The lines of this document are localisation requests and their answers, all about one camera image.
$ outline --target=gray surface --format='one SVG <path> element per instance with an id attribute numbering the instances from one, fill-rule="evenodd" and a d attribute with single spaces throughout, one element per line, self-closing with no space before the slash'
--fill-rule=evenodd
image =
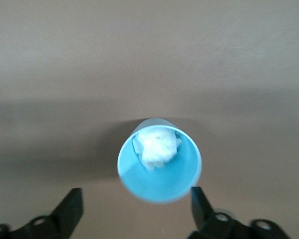
<path id="1" fill-rule="evenodd" d="M 150 117 L 196 141 L 215 207 L 299 238 L 299 1 L 0 0 L 0 223 L 83 187 L 73 239 L 186 238 L 189 197 L 147 204 L 117 177 Z"/>

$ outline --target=white tissue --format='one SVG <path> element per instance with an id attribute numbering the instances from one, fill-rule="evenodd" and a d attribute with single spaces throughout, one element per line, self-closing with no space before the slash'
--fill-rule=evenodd
<path id="1" fill-rule="evenodd" d="M 164 167 L 177 155 L 180 144 L 181 139 L 169 128 L 143 129 L 133 138 L 134 150 L 148 170 Z"/>

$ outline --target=white cotton ball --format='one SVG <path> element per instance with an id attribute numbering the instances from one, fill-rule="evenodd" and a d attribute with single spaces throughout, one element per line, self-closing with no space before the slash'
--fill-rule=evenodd
<path id="1" fill-rule="evenodd" d="M 181 139 L 168 128 L 143 129 L 133 139 L 135 152 L 148 169 L 162 168 L 177 155 Z"/>

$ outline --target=light blue plastic cup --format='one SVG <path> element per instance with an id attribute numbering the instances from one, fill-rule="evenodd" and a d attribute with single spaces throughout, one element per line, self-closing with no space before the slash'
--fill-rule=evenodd
<path id="1" fill-rule="evenodd" d="M 134 151 L 133 138 L 144 128 L 169 128 L 178 132 L 182 144 L 177 155 L 163 168 L 147 170 Z M 186 196 L 195 186 L 202 169 L 202 159 L 195 142 L 170 122 L 151 118 L 143 121 L 123 144 L 118 157 L 118 173 L 125 187 L 136 197 L 164 204 Z"/>

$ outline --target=cup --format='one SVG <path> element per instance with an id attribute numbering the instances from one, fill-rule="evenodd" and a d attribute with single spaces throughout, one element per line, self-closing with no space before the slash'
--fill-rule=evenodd
<path id="1" fill-rule="evenodd" d="M 175 130 L 182 144 L 177 155 L 163 168 L 147 170 L 133 147 L 133 138 L 146 128 Z M 161 118 L 143 121 L 123 144 L 118 157 L 118 174 L 124 186 L 136 197 L 157 204 L 177 201 L 195 186 L 202 170 L 202 159 L 195 142 L 179 128 Z"/>

